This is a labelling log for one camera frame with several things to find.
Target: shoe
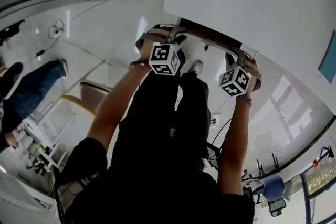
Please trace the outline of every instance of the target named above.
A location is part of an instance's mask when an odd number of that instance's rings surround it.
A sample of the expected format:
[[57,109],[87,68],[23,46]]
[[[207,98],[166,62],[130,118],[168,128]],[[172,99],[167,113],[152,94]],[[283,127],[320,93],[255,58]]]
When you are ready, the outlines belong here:
[[196,76],[199,76],[202,73],[202,70],[203,70],[203,63],[200,60],[197,60],[190,67],[188,73],[195,73]]
[[64,69],[64,72],[65,72],[65,75],[62,77],[63,79],[67,79],[68,76],[69,76],[69,69],[68,69],[68,64],[66,62],[66,60],[64,59],[61,59],[59,60],[63,66],[63,69]]

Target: sleeve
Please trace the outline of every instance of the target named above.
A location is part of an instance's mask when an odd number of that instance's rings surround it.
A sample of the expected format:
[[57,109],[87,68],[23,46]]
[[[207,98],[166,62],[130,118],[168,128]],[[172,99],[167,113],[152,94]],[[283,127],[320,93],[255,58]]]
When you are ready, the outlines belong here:
[[107,172],[106,150],[93,138],[82,140],[72,151],[55,182],[55,198],[61,223],[75,197],[96,177]]
[[232,223],[253,223],[255,203],[252,199],[238,194],[222,194],[222,202],[225,204],[225,211],[228,212],[227,217],[231,218]]

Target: tiled floor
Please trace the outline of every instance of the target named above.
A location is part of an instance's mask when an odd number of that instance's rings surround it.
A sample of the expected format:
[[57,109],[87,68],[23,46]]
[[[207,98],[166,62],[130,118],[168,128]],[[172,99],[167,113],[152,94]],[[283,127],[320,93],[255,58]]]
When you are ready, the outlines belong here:
[[[113,87],[127,72],[131,61],[139,57],[135,41],[157,23],[175,23],[177,18],[163,10],[164,0],[110,0],[108,2],[87,2],[49,10],[37,14],[20,27],[20,33],[2,48],[7,66],[20,61],[29,62],[36,52],[47,49],[41,61],[36,58],[25,66],[28,73],[43,63],[57,58],[68,62],[68,80],[59,80],[38,111],[50,102],[55,102],[66,90],[92,68],[105,60],[103,65],[90,75],[89,79]],[[48,38],[48,27],[61,18],[69,23],[58,41]],[[224,52],[210,47],[204,51],[204,44],[189,37],[184,47],[187,62],[182,71],[187,71],[191,62],[200,59],[204,71],[200,78],[209,86],[209,109],[212,114],[221,114],[221,126],[231,118],[235,100],[218,87],[219,75],[225,71]],[[259,159],[267,172],[272,168],[271,152],[280,165],[289,161],[302,150],[331,119],[331,111],[298,79],[261,54],[256,61],[263,76],[262,88],[252,96],[250,111],[249,143],[245,161],[248,173],[256,175]],[[59,129],[73,113],[76,119],[61,138],[62,146],[68,152],[83,139],[93,120],[91,116],[73,106],[64,104],[53,115],[52,121]],[[220,147],[229,124],[215,141]],[[219,129],[210,128],[208,141],[212,142]],[[111,156],[113,141],[108,156]],[[213,168],[206,171],[216,177]]]

